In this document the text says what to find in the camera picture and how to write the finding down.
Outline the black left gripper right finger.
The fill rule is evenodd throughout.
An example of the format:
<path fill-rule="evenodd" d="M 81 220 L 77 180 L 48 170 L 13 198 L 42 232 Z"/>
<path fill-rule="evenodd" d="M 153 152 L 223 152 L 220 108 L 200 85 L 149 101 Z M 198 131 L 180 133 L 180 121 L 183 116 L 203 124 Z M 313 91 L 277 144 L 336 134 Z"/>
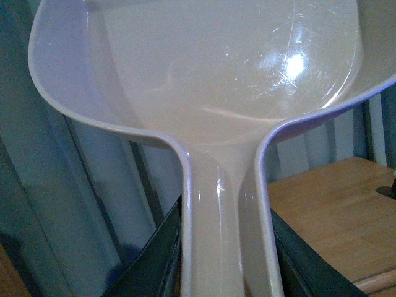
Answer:
<path fill-rule="evenodd" d="M 285 296 L 366 296 L 271 211 Z"/>

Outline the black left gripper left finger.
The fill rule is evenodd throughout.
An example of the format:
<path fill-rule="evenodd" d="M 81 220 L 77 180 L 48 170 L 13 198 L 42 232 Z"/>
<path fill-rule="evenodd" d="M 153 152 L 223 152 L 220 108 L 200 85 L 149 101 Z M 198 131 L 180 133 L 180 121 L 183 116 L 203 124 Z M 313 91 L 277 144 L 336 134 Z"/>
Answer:
<path fill-rule="evenodd" d="M 178 198 L 138 257 L 107 289 L 107 296 L 180 295 L 181 209 Z"/>

